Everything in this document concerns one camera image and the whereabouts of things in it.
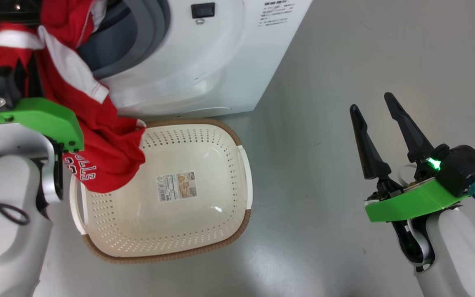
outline washing machine drum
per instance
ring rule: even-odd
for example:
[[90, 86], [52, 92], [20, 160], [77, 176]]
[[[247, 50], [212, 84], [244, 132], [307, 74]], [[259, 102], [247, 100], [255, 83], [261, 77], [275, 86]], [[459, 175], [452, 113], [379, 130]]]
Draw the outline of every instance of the washing machine drum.
[[96, 79], [132, 68], [160, 45], [170, 24], [166, 0], [109, 0], [106, 16], [79, 55]]

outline basket handle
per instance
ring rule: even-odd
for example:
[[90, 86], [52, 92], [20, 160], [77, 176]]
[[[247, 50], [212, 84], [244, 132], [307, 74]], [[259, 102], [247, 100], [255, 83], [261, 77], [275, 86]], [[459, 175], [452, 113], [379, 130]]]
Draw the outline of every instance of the basket handle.
[[[78, 184], [79, 182], [76, 177], [71, 175], [71, 182], [69, 184], [69, 204], [71, 205], [71, 214], [76, 228], [82, 235], [85, 235], [87, 232], [85, 231], [85, 225], [80, 216], [80, 207], [78, 206]], [[82, 190], [82, 203], [85, 205], [87, 201], [84, 193], [85, 192]]]
[[247, 209], [252, 208], [252, 171], [250, 170], [250, 163], [249, 157], [247, 157], [247, 152], [245, 152], [245, 148], [243, 145], [238, 145], [239, 154], [241, 156], [241, 160], [243, 161], [243, 165], [245, 166], [245, 182], [247, 183]]

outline green 3d-printed part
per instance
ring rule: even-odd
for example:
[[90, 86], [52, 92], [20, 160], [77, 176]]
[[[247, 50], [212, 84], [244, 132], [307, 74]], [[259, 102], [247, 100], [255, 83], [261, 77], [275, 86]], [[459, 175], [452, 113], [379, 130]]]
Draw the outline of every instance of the green 3d-printed part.
[[0, 124], [19, 123], [64, 144], [64, 150], [83, 151], [83, 132], [71, 109], [45, 98], [24, 98], [12, 111], [0, 111]]
[[399, 196], [367, 205], [366, 213], [371, 222], [408, 220], [445, 209], [466, 197], [456, 198], [431, 180]]

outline white plastic basket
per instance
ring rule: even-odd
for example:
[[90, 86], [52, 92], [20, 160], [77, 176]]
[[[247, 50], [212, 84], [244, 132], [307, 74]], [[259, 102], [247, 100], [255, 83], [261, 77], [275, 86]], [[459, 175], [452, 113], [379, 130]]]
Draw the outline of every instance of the white plastic basket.
[[[252, 176], [228, 126], [210, 119], [150, 123], [141, 149], [146, 163], [119, 190], [90, 192], [72, 177], [72, 216], [92, 252], [114, 263], [156, 262], [221, 248], [243, 233]], [[176, 190], [162, 195], [174, 178]]]

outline barcode sticker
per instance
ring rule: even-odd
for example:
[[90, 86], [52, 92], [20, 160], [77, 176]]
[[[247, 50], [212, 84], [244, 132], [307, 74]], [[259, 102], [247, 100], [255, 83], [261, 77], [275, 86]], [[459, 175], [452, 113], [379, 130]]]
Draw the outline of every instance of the barcode sticker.
[[198, 196], [198, 188], [193, 171], [166, 174], [157, 177], [159, 201], [174, 201]]

